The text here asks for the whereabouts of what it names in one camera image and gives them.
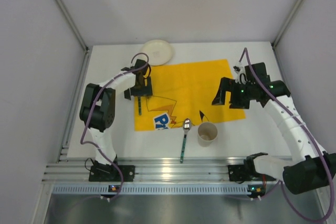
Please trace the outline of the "silver fork green handle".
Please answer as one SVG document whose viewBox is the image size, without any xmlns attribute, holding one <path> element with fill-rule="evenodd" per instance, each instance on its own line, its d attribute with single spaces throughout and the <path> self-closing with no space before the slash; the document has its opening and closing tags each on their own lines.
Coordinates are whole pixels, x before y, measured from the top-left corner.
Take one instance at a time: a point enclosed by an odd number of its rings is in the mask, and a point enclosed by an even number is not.
<svg viewBox="0 0 336 224">
<path fill-rule="evenodd" d="M 138 97 L 138 114 L 142 115 L 142 103 L 141 103 L 141 97 Z"/>
</svg>

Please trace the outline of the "yellow cartoon placemat cloth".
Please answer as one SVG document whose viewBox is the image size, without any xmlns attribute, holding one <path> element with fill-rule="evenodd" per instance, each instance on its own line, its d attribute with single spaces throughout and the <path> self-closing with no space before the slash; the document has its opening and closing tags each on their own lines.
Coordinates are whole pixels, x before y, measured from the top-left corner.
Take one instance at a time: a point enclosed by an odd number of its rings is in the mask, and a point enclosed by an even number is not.
<svg viewBox="0 0 336 224">
<path fill-rule="evenodd" d="M 242 109 L 212 105 L 222 77 L 233 77 L 226 59 L 152 67 L 153 95 L 141 98 L 141 116 L 135 101 L 135 131 L 179 128 L 186 118 L 193 125 L 245 119 Z"/>
</svg>

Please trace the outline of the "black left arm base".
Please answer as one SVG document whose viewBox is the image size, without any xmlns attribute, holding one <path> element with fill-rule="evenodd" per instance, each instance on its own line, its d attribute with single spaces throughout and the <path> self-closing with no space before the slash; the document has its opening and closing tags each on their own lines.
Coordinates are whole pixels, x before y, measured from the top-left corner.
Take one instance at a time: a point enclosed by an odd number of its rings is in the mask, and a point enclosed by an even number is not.
<svg viewBox="0 0 336 224">
<path fill-rule="evenodd" d="M 135 166 L 119 165 L 124 182 L 132 182 L 135 176 Z M 121 182 L 121 175 L 112 165 L 93 165 L 89 174 L 90 182 Z"/>
</svg>

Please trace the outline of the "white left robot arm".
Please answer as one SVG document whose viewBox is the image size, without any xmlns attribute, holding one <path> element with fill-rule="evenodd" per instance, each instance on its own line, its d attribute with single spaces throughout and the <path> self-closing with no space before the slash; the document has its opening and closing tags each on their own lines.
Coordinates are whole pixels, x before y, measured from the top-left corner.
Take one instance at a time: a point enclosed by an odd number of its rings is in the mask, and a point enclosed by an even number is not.
<svg viewBox="0 0 336 224">
<path fill-rule="evenodd" d="M 153 94 L 151 67 L 146 60 L 137 59 L 130 67 L 124 67 L 111 80 L 85 87 L 79 118 L 85 124 L 80 143 L 96 148 L 95 161 L 112 165 L 117 154 L 112 142 L 112 124 L 115 119 L 116 98 L 150 97 Z"/>
</svg>

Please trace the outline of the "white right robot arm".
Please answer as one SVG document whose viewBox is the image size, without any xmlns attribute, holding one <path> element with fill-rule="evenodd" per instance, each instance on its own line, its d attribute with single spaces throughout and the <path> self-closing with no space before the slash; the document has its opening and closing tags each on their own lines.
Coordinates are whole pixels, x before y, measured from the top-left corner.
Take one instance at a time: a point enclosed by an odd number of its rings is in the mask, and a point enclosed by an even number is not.
<svg viewBox="0 0 336 224">
<path fill-rule="evenodd" d="M 251 154 L 244 160 L 248 174 L 280 180 L 295 195 L 330 185 L 335 176 L 335 154 L 329 154 L 308 135 L 285 83 L 271 81 L 263 62 L 235 70 L 239 78 L 222 77 L 212 105 L 224 105 L 227 93 L 231 109 L 249 109 L 251 101 L 260 103 L 278 127 L 292 159 L 288 162 L 263 152 Z"/>
</svg>

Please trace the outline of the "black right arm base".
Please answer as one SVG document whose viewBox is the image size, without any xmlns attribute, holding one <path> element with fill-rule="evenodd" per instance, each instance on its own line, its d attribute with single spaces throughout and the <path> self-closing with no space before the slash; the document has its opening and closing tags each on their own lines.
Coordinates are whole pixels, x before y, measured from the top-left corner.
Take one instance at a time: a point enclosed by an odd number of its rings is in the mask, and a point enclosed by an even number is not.
<svg viewBox="0 0 336 224">
<path fill-rule="evenodd" d="M 245 165 L 228 165 L 228 175 L 230 182 L 242 184 L 244 182 L 273 182 L 276 179 L 265 174 L 257 174 L 249 171 Z"/>
</svg>

